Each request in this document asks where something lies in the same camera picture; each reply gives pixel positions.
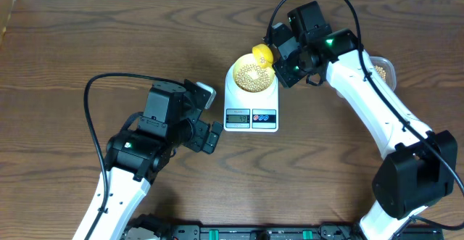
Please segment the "yellow measuring scoop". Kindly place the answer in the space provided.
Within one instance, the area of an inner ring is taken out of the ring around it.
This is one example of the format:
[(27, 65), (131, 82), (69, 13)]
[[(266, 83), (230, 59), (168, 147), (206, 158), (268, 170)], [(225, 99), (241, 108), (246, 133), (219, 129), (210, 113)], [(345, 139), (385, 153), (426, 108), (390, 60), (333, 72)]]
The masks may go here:
[(258, 44), (252, 48), (252, 54), (256, 63), (262, 68), (266, 69), (272, 67), (273, 53), (271, 49), (265, 44)]

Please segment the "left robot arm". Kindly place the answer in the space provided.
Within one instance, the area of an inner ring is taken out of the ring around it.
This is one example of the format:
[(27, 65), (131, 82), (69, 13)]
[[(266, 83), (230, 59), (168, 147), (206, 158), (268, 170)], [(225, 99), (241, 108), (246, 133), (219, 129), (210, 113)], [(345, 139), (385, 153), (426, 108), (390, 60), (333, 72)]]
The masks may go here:
[(215, 95), (212, 87), (189, 80), (152, 84), (144, 111), (132, 114), (107, 143), (104, 169), (75, 239), (120, 239), (178, 147), (214, 152), (223, 126), (200, 116)]

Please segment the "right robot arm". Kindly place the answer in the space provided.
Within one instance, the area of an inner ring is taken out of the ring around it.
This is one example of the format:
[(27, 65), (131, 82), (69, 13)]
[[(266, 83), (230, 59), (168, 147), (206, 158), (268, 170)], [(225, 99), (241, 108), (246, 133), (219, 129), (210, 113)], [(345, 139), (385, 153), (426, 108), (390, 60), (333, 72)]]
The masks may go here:
[(273, 69), (282, 86), (318, 75), (356, 112), (383, 160), (372, 189), (376, 198), (358, 225), (359, 239), (393, 239), (427, 207), (452, 193), (457, 142), (436, 133), (398, 99), (378, 74), (359, 38), (332, 31), (318, 3), (288, 13), (288, 23), (271, 23), (265, 40), (278, 51)]

